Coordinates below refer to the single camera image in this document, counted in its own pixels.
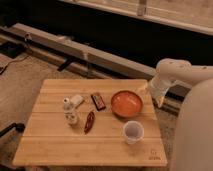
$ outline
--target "logo on table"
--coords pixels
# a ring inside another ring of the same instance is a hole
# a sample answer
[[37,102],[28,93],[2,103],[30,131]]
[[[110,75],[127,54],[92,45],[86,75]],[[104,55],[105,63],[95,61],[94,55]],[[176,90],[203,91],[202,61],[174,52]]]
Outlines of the logo on table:
[[161,158],[157,156],[157,151],[155,149],[150,150],[149,160],[161,160]]

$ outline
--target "floor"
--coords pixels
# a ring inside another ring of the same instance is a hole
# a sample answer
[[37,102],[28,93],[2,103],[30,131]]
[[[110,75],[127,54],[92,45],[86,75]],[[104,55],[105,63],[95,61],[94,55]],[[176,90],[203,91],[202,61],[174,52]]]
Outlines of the floor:
[[[10,59],[0,54],[0,66],[4,66]],[[36,57],[29,56],[26,60],[11,64],[3,75],[0,75],[0,130],[12,122],[27,123],[32,106],[36,100],[41,84],[46,78],[72,78],[86,79],[75,73],[66,70],[57,71],[57,66],[44,62]],[[164,109],[157,109],[156,114],[159,119],[159,126],[166,150],[168,161],[171,159],[172,144],[174,137],[174,128],[177,119],[177,112],[168,112],[165,110],[168,106],[180,106],[180,102],[172,99],[166,99],[166,103],[170,105],[164,106]],[[12,160],[20,141],[21,134],[11,131],[0,140],[0,162],[11,168]],[[44,168],[28,168],[27,170],[38,171],[46,170]],[[163,168],[122,168],[122,167],[72,167],[72,168],[52,168],[48,170],[62,171],[167,171],[168,167]]]

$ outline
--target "white object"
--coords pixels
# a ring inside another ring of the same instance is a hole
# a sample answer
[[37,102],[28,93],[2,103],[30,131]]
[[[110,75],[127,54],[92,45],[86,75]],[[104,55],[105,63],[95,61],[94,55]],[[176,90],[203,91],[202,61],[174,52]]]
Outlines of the white object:
[[74,108],[77,108],[83,101],[84,101],[84,98],[79,94],[73,96],[70,99],[70,102],[71,102],[71,104],[73,105]]
[[135,144],[143,138],[144,128],[140,122],[128,121],[123,126],[123,136],[127,144]]
[[75,112],[75,109],[72,110],[71,113],[66,113],[65,116],[66,116],[66,118],[67,118],[67,120],[68,120],[68,123],[69,123],[70,125],[75,125],[75,124],[77,124],[77,122],[78,122],[78,115],[77,115],[77,113]]
[[163,98],[176,80],[194,86],[183,101],[177,120],[170,171],[212,171],[213,67],[191,66],[188,61],[164,59],[148,89]]
[[68,36],[58,36],[58,42],[59,43],[72,43],[72,39]]
[[65,111],[71,110],[73,108],[73,104],[70,102],[70,99],[68,97],[63,99],[63,109]]
[[71,99],[68,97],[63,99],[63,109],[65,116],[70,125],[75,125],[78,122],[78,115],[75,109],[84,101],[84,98],[77,94],[73,96]]

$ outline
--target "dark background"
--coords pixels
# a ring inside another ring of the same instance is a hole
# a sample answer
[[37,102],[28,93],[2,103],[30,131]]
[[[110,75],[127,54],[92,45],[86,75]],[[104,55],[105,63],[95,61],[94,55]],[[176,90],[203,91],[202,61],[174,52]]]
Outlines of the dark background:
[[107,13],[57,0],[0,0],[20,22],[155,67],[162,58],[213,65],[213,36]]

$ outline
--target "chocolate bar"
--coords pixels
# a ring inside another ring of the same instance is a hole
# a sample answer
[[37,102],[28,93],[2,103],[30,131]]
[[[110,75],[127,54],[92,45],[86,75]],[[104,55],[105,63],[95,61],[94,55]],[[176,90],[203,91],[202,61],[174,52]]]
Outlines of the chocolate bar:
[[96,109],[98,111],[103,110],[103,109],[106,108],[106,105],[105,105],[100,93],[93,93],[91,95],[91,98],[92,98],[92,100],[93,100],[93,102],[95,104],[95,107],[96,107]]

